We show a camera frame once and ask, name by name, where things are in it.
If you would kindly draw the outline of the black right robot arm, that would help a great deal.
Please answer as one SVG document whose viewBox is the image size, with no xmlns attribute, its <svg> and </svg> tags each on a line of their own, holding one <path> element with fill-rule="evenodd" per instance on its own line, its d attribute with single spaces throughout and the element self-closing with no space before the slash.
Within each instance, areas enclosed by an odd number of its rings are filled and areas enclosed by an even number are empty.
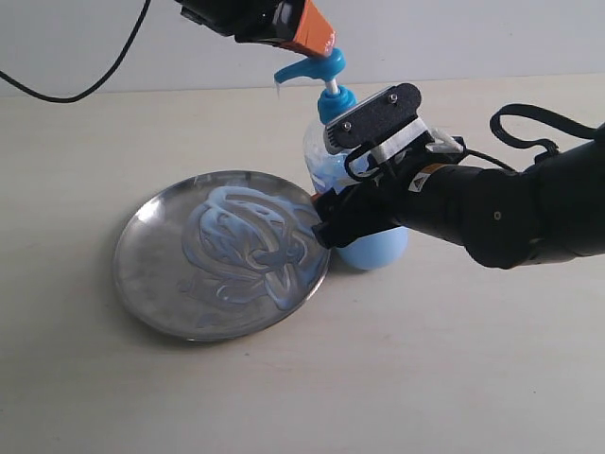
<svg viewBox="0 0 605 454">
<path fill-rule="evenodd" d="M 509 270 L 604 252 L 604 130 L 524 171 L 461 166 L 411 149 L 376 179 L 313 202 L 327 249 L 405 226 Z"/>
</svg>

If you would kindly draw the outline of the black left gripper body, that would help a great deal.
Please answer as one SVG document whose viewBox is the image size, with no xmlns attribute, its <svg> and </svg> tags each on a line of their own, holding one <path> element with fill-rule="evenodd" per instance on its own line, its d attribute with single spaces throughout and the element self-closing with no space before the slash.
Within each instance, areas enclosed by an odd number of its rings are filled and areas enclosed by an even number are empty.
<svg viewBox="0 0 605 454">
<path fill-rule="evenodd" d="M 303 0 L 182 0 L 181 15 L 241 44 L 278 45 L 298 31 Z"/>
</svg>

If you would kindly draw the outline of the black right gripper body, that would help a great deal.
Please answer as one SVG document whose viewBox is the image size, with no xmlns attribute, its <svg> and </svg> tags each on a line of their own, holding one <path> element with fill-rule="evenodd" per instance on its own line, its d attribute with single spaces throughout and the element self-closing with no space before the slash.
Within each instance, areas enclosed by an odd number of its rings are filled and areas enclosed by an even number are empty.
<svg viewBox="0 0 605 454">
<path fill-rule="evenodd" d="M 435 233 L 412 208 L 414 177 L 432 160 L 404 160 L 376 166 L 369 179 L 341 192 L 331 189 L 312 201 L 319 223 L 312 227 L 325 249 L 344 248 L 360 238 L 407 227 L 428 236 Z"/>
</svg>

